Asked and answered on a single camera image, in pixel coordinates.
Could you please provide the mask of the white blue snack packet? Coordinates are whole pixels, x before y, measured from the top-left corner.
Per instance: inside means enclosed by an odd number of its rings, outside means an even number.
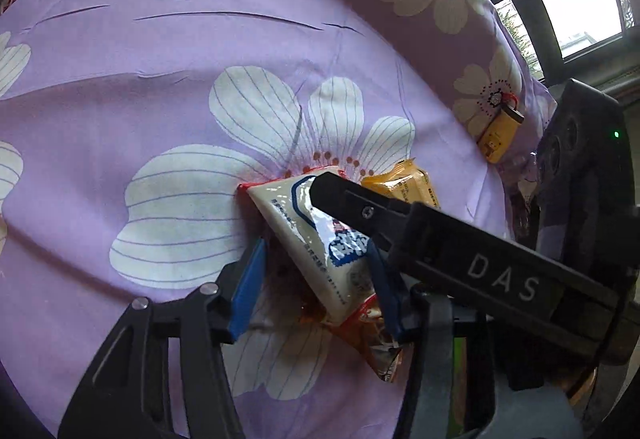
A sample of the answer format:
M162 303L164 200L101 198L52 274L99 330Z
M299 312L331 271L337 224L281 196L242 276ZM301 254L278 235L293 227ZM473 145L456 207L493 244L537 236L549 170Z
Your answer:
M321 173L343 178L336 166L296 177L243 183L254 205L296 264L332 325L344 323L373 294L366 251L369 239L312 206L310 188Z

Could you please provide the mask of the green white cardboard box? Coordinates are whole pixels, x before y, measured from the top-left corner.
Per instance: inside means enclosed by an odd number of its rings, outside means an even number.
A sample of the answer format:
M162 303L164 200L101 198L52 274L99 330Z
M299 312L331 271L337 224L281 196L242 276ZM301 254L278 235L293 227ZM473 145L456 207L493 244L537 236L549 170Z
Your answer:
M466 407L466 339L454 338L454 376L452 377L451 405L447 437L454 438L464 432Z

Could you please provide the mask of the clear plastic water bottle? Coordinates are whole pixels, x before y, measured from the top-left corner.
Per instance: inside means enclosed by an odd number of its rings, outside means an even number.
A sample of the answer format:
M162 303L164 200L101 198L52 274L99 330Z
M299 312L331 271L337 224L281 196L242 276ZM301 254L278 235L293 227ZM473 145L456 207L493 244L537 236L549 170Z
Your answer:
M538 186L537 154L529 152L511 158L504 171L509 194L521 194L529 204Z

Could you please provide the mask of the red orange snack packet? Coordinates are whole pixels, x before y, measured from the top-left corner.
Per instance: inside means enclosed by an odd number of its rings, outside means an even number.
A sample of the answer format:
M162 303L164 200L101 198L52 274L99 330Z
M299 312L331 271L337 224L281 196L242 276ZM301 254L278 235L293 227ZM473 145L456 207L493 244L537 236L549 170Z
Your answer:
M302 304L302 323L318 323L332 335L355 349L376 376L392 383L402 363L402 347L387 332L378 296L371 294L340 325L330 321L326 308L317 299Z

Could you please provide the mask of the yellow bear drink bottle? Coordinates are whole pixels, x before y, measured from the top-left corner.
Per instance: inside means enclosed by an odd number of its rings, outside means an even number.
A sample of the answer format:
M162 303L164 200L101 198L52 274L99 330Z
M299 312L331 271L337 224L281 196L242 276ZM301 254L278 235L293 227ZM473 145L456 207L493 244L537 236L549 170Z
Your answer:
M502 96L498 113L480 136L477 146L487 162L497 164L509 150L525 116L518 110L518 97L514 93Z

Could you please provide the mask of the purple floral bed sheet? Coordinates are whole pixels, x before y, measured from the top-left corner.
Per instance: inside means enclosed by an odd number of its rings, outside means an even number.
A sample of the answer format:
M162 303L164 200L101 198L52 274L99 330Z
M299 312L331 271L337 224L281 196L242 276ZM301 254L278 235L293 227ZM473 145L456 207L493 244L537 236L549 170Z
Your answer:
M241 182L405 157L509 231L451 112L463 40L378 0L18 0L1 19L1 362L43 427L128 303L213 281L260 225Z

